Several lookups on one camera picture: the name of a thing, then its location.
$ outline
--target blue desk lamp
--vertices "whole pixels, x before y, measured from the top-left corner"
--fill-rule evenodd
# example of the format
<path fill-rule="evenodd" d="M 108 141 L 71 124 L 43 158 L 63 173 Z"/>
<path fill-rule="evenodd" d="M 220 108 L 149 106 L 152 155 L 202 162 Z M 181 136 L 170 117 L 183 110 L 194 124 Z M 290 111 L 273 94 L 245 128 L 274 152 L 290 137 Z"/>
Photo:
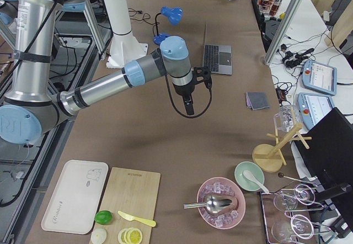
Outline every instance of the blue desk lamp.
<path fill-rule="evenodd" d="M 164 41 L 167 37 L 170 36 L 168 33 L 159 33 L 158 32 L 157 17 L 159 15 L 166 16 L 168 18 L 169 22 L 175 26 L 175 25 L 178 25 L 178 23 L 180 22 L 180 20 L 183 16 L 183 10 L 181 8 L 168 8 L 168 7 L 161 8 L 161 12 L 158 13 L 156 15 L 156 17 L 154 18 L 157 35 L 153 38 L 153 41 L 157 45 L 160 45 L 162 41 Z"/>

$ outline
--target yellow knife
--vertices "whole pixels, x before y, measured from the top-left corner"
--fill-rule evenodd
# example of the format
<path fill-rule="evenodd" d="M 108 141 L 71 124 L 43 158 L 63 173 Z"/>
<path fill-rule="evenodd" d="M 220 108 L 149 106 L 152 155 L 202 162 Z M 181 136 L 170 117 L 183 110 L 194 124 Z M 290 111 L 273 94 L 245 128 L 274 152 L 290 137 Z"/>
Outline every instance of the yellow knife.
<path fill-rule="evenodd" d="M 151 226 L 151 227 L 155 227 L 156 226 L 156 222 L 154 220 L 150 220 L 150 219 L 146 219 L 146 218 L 138 218 L 137 216 L 133 216 L 133 215 L 129 215 L 127 213 L 124 213 L 122 211 L 118 211 L 117 212 L 122 218 L 128 220 L 128 221 L 132 221 L 132 220 L 136 220 L 138 222 L 141 222 L 147 226 Z"/>

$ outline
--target wooden cutting board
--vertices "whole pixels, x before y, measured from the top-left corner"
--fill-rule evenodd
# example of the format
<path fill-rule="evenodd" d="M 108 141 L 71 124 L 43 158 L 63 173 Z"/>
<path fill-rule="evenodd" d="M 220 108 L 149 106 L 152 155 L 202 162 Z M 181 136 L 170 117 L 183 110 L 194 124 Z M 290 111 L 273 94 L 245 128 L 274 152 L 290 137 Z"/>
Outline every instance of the wooden cutting board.
<path fill-rule="evenodd" d="M 94 225 L 94 229 L 106 229 L 104 244 L 117 244 L 119 231 L 126 227 L 140 229 L 143 234 L 141 244 L 149 243 L 152 228 L 138 221 L 127 221 L 117 211 L 153 220 L 160 178 L 161 174 L 156 172 L 112 168 L 99 211 L 110 211 L 113 219 L 108 225 Z"/>

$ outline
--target mint green bowl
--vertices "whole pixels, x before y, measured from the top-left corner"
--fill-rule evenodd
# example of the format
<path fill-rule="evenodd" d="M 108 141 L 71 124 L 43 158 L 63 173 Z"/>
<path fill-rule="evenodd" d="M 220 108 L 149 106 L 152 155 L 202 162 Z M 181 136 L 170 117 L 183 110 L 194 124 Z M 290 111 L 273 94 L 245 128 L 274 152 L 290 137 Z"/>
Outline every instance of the mint green bowl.
<path fill-rule="evenodd" d="M 258 165 L 250 161 L 243 161 L 238 164 L 236 170 L 234 171 L 234 176 L 239 186 L 242 187 L 244 190 L 248 190 L 251 192 L 260 189 L 260 187 L 256 183 L 249 181 L 243 176 L 243 171 L 245 170 L 251 171 L 251 173 L 260 183 L 264 184 L 265 182 L 264 173 Z"/>

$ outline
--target black monitor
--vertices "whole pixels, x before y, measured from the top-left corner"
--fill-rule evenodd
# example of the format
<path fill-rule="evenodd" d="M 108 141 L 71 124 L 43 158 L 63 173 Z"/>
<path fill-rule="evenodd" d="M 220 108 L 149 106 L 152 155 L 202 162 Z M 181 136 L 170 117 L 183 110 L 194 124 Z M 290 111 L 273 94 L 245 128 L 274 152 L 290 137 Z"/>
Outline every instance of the black monitor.
<path fill-rule="evenodd" d="M 327 190 L 342 183 L 353 186 L 353 126 L 339 109 L 332 109 L 305 136 L 310 149 L 296 146 L 312 176 Z M 332 202 L 353 231 L 353 192 L 333 197 Z"/>

